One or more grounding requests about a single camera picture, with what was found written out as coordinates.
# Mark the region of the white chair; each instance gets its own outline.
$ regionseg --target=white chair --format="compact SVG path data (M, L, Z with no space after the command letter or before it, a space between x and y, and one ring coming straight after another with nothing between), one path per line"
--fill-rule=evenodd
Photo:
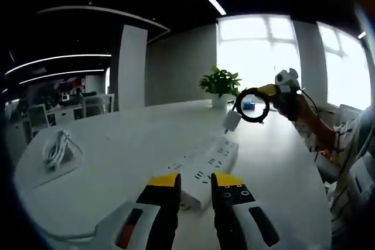
M34 138L40 130L49 127L44 104L29 107L28 118L31 125L31 138Z
M83 118L113 112L114 94L82 98Z
M350 120L354 120L360 115L361 112L362 111L360 109L341 104L339 112L337 113L335 125L340 126L341 124L345 124Z
M350 107L348 105L341 104L337 113L335 125L340 126L348 121L356 119L362 111L357 108ZM327 158L318 153L316 157L316 167L319 170L323 181L333 183L339 176L340 168L332 164Z

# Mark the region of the green plant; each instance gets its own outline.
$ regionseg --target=green plant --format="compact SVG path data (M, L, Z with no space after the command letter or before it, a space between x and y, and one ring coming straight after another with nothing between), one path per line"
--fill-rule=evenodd
M223 94L232 94L238 96L239 91L237 86L240 85L237 79L238 73L230 73L226 70L219 70L216 66L211 67L212 74L203 76L199 81L199 86L205 92L218 94L219 98Z

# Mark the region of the office chair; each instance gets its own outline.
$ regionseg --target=office chair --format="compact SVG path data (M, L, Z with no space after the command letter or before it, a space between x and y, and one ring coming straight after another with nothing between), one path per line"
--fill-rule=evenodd
M82 98L83 118L113 112L114 94Z
M31 125L31 138L34 138L40 130L49 127L46 107L44 104L33 105L28 108L27 112Z

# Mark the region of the black ring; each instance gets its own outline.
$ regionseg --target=black ring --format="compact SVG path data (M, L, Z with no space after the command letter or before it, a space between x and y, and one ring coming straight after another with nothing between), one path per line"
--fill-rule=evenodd
M244 114L242 107L241 107L241 102L247 95L254 95L264 101L265 108L263 110L263 114L260 115L259 117L248 117L246 114ZM252 123L263 123L264 118L268 115L270 111L270 101L269 101L268 95L262 92L259 92L258 88L250 88L250 89L245 89L238 95L234 103L234 107L236 108L237 112L242 116L243 120L247 122L252 122Z

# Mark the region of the wire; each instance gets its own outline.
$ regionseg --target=wire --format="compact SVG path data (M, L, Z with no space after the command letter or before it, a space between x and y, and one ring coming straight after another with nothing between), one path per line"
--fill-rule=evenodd
M314 103L314 101L312 100L312 98L304 91L304 90L302 90L301 89L301 92L304 94L304 95L306 95L306 97L308 97L309 98L309 100L312 102L312 104L313 104L313 106L314 106L314 108L315 108L315 111L316 111L316 116L318 117L318 119L320 119L319 118L319 112L318 112L318 107L316 106L316 104Z
M337 213L337 216L332 219L330 222L334 222L336 221L338 218L340 218L342 212L344 211L344 209L349 205L349 202L345 203L343 207L341 207L341 209L339 210L339 212Z
M60 166L65 155L66 146L69 142L74 144L83 154L79 145L71 139L69 132L67 130L60 130L57 133L57 138L52 148L44 155L44 163L49 169L56 170Z
M306 95L306 97L309 98L309 100L312 102L314 108L315 108L315 111L316 111L316 121L319 122L320 120L320 117L319 117L319 111L318 111L318 107L316 106L316 104L314 103L314 101L312 100L312 98L304 91L301 89L301 92ZM319 151L317 150L316 151L316 155L315 155L315 158L314 158L314 162L316 162L316 159L318 158L318 155L319 155Z
M82 234L56 235L56 234L53 234L53 233L49 232L48 230L44 229L39 224L37 224L35 221L34 221L34 224L47 237L52 238L56 241L68 243L68 244L74 245L74 246L86 245L89 242L89 241L74 241L74 240L91 238L91 237L94 237L95 234L96 234L96 229L95 229L92 232L85 232L85 233L82 233Z
M339 198L344 194L344 192L346 191L346 189L347 189L347 185L344 186L344 188L339 193L339 195L333 200L333 203L332 203L332 205L330 207L330 210L332 210L332 208L335 206L335 204L337 203L337 201L339 200Z

